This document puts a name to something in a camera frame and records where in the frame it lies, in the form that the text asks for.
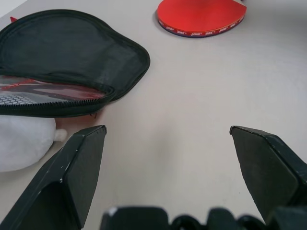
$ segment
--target paddle edge tape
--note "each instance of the paddle edge tape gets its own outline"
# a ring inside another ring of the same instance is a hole
[[[231,24],[224,26],[222,28],[219,28],[219,29],[216,29],[216,30],[211,30],[211,31],[201,31],[201,32],[191,32],[191,31],[184,31],[184,30],[176,29],[176,28],[164,23],[162,20],[160,20],[159,17],[158,17],[158,22],[162,26],[162,28],[164,28],[166,31],[168,31],[172,34],[179,35],[179,36],[182,36],[182,37],[200,38],[200,37],[210,37],[210,36],[218,35],[218,34],[226,32],[228,30],[231,30],[232,28],[239,25],[240,22],[243,21],[244,17],[245,17],[245,15],[243,15],[243,17],[241,17],[239,20],[235,21],[234,23],[231,23]]]

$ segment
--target paddle rubber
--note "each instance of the paddle rubber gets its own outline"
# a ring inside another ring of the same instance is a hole
[[[167,31],[185,37],[207,37],[234,28],[244,18],[240,0],[164,0],[157,14]]]

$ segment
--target table surface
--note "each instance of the table surface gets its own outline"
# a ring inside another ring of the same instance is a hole
[[[205,221],[210,207],[259,217],[245,186],[229,128],[279,135],[307,161],[307,1],[249,0],[244,21],[202,39],[158,25],[160,0],[29,0],[0,19],[48,9],[97,16],[146,48],[151,66],[125,97],[96,119],[62,119],[70,133],[108,128],[96,193],[85,225],[98,229],[112,206],[163,206],[170,219]],[[26,169],[0,173],[0,221],[53,149]]]

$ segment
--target white plush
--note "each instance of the white plush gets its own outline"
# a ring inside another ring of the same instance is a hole
[[[0,115],[0,172],[38,162],[53,141],[64,141],[67,132],[56,130],[54,118]]]

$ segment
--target white tabletop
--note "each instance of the white tabletop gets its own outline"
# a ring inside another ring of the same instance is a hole
[[[160,28],[159,2],[29,0],[0,20],[3,28],[10,16],[80,10],[151,56],[148,72],[125,97],[96,120],[84,118],[108,129],[86,230],[98,229],[102,213],[115,205],[163,206],[170,219],[190,213],[202,222],[216,206],[259,217],[231,125],[277,134],[307,161],[307,1],[248,0],[239,26],[201,39]],[[62,123],[74,132],[84,127],[78,119]],[[0,221],[54,151],[24,170],[0,173]]]

